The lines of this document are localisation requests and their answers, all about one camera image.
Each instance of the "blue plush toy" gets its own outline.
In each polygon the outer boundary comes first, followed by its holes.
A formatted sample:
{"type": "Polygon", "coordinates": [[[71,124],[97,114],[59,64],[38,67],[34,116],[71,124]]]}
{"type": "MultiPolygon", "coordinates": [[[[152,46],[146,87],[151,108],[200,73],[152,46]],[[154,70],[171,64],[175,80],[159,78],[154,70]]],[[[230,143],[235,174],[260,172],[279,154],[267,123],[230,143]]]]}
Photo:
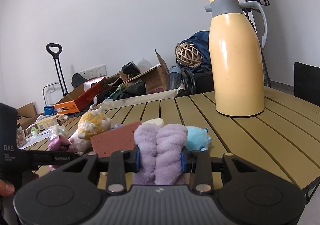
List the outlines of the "blue plush toy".
{"type": "Polygon", "coordinates": [[[208,135],[208,129],[201,129],[199,127],[187,127],[187,129],[188,135],[186,148],[189,151],[208,151],[211,142],[211,137],[208,135]]]}

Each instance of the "gray floor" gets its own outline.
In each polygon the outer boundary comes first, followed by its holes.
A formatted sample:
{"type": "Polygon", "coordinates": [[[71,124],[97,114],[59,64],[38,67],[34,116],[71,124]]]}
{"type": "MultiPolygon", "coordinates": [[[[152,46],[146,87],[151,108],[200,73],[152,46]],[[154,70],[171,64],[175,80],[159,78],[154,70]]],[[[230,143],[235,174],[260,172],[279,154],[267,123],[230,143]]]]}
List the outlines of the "gray floor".
{"type": "Polygon", "coordinates": [[[270,82],[271,82],[271,87],[272,88],[293,95],[293,93],[294,93],[294,87],[293,86],[287,85],[287,84],[283,84],[283,83],[278,83],[278,82],[275,82],[275,81],[270,81],[270,82]]]}
{"type": "MultiPolygon", "coordinates": [[[[293,95],[294,87],[271,81],[271,87],[293,95]]],[[[319,225],[320,224],[320,189],[313,195],[311,202],[306,205],[298,225],[319,225]]]]}
{"type": "Polygon", "coordinates": [[[320,224],[320,189],[318,189],[311,202],[306,205],[298,225],[319,225],[320,224]]]}

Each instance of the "screw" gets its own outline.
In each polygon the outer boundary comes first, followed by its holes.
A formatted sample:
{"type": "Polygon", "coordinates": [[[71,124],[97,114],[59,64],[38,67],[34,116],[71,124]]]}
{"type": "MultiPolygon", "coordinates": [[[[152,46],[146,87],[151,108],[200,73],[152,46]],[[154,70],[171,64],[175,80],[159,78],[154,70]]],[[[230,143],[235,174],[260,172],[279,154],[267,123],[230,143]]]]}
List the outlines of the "screw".
{"type": "Polygon", "coordinates": [[[211,186],[208,184],[198,184],[196,186],[196,190],[198,192],[209,192],[211,190],[211,186]]]}
{"type": "Polygon", "coordinates": [[[108,186],[108,190],[110,192],[121,192],[121,191],[123,191],[123,189],[124,189],[123,185],[121,185],[119,183],[114,183],[114,184],[108,186]]]}

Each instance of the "wall outlet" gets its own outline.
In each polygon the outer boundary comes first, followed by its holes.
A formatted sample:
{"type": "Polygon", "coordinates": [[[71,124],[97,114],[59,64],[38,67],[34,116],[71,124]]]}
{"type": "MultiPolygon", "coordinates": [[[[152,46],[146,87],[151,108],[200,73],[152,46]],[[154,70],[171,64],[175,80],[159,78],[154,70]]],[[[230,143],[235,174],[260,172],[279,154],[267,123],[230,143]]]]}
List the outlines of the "wall outlet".
{"type": "Polygon", "coordinates": [[[83,78],[86,78],[88,80],[98,77],[96,68],[85,70],[83,72],[80,72],[80,74],[83,78]]]}
{"type": "Polygon", "coordinates": [[[52,92],[55,92],[55,91],[56,91],[56,89],[55,89],[55,87],[54,87],[54,84],[52,84],[52,85],[48,86],[48,91],[49,91],[50,93],[52,93],[52,92]]]}
{"type": "Polygon", "coordinates": [[[98,77],[107,75],[107,69],[105,65],[96,67],[96,70],[98,77]]]}

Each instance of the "rattan ball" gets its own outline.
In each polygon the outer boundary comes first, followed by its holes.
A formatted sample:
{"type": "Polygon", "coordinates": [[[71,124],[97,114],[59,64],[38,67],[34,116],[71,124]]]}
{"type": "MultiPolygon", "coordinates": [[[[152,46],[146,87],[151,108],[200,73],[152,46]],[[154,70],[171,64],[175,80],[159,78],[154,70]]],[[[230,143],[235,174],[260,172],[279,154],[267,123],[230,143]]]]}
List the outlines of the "rattan ball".
{"type": "Polygon", "coordinates": [[[178,43],[176,45],[175,54],[178,63],[183,65],[196,67],[202,63],[201,54],[194,44],[178,43]]]}

